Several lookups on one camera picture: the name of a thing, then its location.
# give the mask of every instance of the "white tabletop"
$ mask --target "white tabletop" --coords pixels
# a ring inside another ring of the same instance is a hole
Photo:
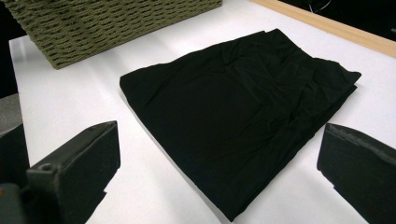
[[[119,124],[121,168],[88,223],[228,223],[153,139],[120,90],[120,77],[186,53],[275,28],[313,57],[362,73],[330,122],[396,147],[396,59],[247,0],[144,35],[61,70],[28,36],[10,41],[31,164],[97,123]],[[233,223],[365,223],[316,168],[323,128]]]

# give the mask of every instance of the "basket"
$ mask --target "basket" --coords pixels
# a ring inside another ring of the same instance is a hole
[[[1,1],[56,69],[222,3],[221,0]]]

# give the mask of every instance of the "gray floor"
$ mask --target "gray floor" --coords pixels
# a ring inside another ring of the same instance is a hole
[[[13,94],[0,99],[0,136],[22,124],[20,96]]]

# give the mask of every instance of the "green woven basket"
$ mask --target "green woven basket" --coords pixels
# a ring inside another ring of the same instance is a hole
[[[221,0],[1,0],[56,69],[221,6]]]

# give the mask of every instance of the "wooden strip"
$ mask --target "wooden strip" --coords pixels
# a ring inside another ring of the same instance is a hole
[[[363,30],[333,21],[303,9],[279,2],[277,0],[250,0],[256,4],[268,7],[274,11],[292,17],[295,20],[305,22],[320,30],[338,35],[346,40],[362,45],[368,49],[387,54],[396,58],[396,42],[384,37],[373,35]]]

